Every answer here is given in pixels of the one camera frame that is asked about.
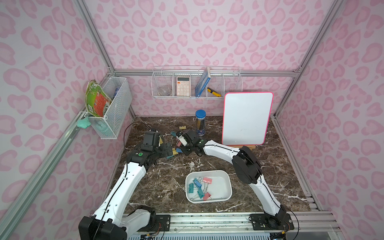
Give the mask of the blue binder clip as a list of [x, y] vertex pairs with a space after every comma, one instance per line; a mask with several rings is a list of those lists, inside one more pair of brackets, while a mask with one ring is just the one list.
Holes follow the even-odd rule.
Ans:
[[202, 184], [201, 184], [201, 182], [198, 179], [194, 179], [193, 183], [195, 184], [195, 186], [197, 188], [200, 188], [200, 189], [202, 188]]

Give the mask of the pink binder clip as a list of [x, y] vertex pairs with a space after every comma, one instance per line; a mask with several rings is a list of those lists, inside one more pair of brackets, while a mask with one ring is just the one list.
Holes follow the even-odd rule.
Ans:
[[207, 201], [210, 197], [211, 197], [210, 193], [205, 193], [205, 195], [203, 196], [203, 201]]

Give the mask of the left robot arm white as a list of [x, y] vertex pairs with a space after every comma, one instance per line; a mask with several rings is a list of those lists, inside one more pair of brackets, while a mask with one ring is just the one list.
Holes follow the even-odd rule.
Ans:
[[141, 143], [128, 154], [125, 167], [116, 184], [91, 217], [79, 223], [82, 240], [126, 240], [139, 231], [146, 231], [143, 240], [155, 238], [169, 230], [170, 216], [156, 216], [153, 208], [139, 206], [124, 216], [125, 209], [139, 182], [160, 158], [172, 155], [171, 144], [152, 129], [145, 132]]

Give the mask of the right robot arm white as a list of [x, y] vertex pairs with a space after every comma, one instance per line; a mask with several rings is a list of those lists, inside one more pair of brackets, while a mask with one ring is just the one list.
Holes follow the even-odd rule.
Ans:
[[284, 222], [286, 208], [275, 198], [265, 181], [262, 166], [250, 148], [234, 148], [207, 140], [192, 130], [176, 133], [180, 149], [188, 156], [192, 152], [198, 156], [213, 156], [233, 165], [239, 180], [251, 187], [262, 203], [265, 218], [271, 228], [276, 229]]

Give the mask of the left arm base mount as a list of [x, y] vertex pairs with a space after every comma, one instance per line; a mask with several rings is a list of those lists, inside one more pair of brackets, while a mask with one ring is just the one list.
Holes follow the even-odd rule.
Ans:
[[138, 230], [138, 232], [153, 232], [160, 229], [161, 232], [169, 232], [171, 223], [171, 215], [153, 215], [150, 217], [149, 223]]

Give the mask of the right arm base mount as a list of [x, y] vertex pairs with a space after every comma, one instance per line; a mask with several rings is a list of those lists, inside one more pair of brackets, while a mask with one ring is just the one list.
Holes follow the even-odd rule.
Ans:
[[268, 214], [251, 214], [249, 221], [254, 231], [290, 231], [295, 226], [291, 216], [287, 213], [284, 215], [271, 216]]

